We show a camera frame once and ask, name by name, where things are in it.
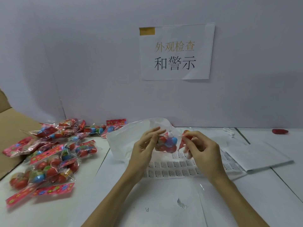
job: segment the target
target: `white plastic bag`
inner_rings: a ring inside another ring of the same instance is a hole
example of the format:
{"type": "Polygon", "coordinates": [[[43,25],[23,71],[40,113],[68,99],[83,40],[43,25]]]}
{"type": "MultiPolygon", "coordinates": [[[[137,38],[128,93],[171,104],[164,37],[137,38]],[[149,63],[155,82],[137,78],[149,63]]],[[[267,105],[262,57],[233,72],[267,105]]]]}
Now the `white plastic bag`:
{"type": "MultiPolygon", "coordinates": [[[[147,130],[155,127],[161,127],[161,129],[166,129],[174,137],[178,139],[177,147],[181,143],[181,133],[174,128],[171,123],[165,118],[153,118],[144,119],[137,122],[129,123],[119,130],[113,131],[107,135],[107,141],[113,153],[113,156],[124,162],[128,162],[131,157],[131,152],[134,147],[134,143],[138,141],[142,134],[147,130]]],[[[154,161],[171,161],[172,154],[166,152],[156,152],[154,150],[152,160],[154,161]]]]}

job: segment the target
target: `right hand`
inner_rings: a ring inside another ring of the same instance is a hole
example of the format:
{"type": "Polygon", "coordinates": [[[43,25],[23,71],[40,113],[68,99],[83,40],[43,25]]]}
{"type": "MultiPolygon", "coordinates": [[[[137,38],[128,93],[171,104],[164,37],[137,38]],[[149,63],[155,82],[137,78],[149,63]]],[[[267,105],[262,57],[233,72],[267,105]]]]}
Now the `right hand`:
{"type": "Polygon", "coordinates": [[[204,173],[211,183],[218,179],[226,179],[219,145],[199,131],[189,131],[184,134],[183,140],[186,144],[185,153],[188,157],[194,157],[199,170],[204,173]]]}

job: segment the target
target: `forearm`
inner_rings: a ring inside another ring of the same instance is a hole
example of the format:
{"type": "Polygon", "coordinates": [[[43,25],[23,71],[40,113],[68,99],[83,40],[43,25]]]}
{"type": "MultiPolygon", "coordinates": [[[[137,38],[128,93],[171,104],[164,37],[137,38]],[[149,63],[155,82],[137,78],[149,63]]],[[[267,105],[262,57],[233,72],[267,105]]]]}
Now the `forearm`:
{"type": "Polygon", "coordinates": [[[132,177],[125,172],[83,225],[93,227],[114,226],[121,205],[134,186],[132,177]]]}
{"type": "Polygon", "coordinates": [[[239,227],[269,227],[227,177],[213,182],[239,227]]]}

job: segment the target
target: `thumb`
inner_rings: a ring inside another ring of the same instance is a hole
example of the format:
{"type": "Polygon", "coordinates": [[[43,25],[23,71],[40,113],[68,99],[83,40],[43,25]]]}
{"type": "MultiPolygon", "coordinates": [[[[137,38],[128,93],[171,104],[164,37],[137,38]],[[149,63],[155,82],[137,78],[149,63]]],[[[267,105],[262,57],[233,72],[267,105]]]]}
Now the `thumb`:
{"type": "Polygon", "coordinates": [[[184,140],[185,144],[187,145],[187,147],[189,148],[189,150],[192,153],[192,156],[195,157],[197,154],[199,154],[199,150],[196,147],[196,145],[187,137],[183,136],[182,139],[184,140]]]}
{"type": "Polygon", "coordinates": [[[153,134],[149,144],[147,145],[145,152],[149,152],[152,153],[153,149],[155,148],[156,144],[158,141],[158,135],[157,134],[153,134]]]}

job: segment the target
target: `red eraser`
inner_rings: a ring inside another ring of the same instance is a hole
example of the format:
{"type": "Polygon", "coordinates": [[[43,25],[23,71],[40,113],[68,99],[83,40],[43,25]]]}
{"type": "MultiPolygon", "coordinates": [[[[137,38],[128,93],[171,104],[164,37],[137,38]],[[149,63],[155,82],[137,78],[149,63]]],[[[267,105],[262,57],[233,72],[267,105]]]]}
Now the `red eraser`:
{"type": "Polygon", "coordinates": [[[288,133],[288,130],[285,129],[273,129],[272,132],[276,135],[285,135],[288,133]]]}

